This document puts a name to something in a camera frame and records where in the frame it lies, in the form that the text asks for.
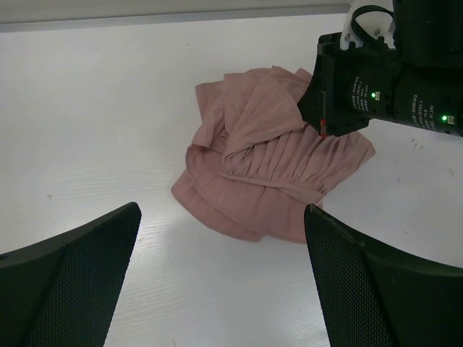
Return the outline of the pink pleated skirt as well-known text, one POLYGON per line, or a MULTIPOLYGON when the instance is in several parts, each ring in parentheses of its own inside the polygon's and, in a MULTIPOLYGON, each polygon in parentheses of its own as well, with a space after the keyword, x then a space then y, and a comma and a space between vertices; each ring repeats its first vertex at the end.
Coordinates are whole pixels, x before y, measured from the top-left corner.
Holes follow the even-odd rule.
POLYGON ((297 107, 304 69, 257 68, 195 88, 201 124, 171 188, 204 226, 258 242, 305 242, 304 211, 375 155, 359 132, 321 137, 297 107))

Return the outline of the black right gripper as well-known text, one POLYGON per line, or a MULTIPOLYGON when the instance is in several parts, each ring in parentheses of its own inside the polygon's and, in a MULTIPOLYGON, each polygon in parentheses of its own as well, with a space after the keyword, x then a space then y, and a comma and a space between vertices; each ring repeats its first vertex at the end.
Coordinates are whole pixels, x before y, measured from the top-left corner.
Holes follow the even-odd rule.
POLYGON ((302 120, 321 137, 364 129, 370 120, 395 121, 394 88, 400 64, 383 40, 341 50, 341 34, 318 39, 315 68, 297 106, 302 120))

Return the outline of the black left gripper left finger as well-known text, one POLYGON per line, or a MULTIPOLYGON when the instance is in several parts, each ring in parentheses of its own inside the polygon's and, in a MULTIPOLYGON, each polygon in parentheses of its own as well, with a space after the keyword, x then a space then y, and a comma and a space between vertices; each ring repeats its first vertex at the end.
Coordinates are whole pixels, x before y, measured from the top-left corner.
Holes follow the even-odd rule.
POLYGON ((2 346, 103 346, 142 213, 130 202, 1 255, 2 346))

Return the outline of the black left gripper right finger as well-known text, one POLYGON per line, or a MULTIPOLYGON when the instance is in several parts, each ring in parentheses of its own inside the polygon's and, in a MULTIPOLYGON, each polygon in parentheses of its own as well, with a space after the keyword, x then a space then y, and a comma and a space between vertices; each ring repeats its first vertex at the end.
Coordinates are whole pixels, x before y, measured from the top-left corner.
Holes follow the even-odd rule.
POLYGON ((389 246, 305 208, 331 346, 461 346, 462 269, 389 246))

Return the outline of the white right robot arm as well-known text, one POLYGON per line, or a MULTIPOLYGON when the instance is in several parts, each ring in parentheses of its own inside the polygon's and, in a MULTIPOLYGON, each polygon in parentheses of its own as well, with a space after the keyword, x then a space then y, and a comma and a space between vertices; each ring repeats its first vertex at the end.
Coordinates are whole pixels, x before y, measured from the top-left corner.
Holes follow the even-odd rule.
POLYGON ((340 33, 318 39, 298 103, 321 135, 373 119, 462 134, 462 3, 352 1, 340 33))

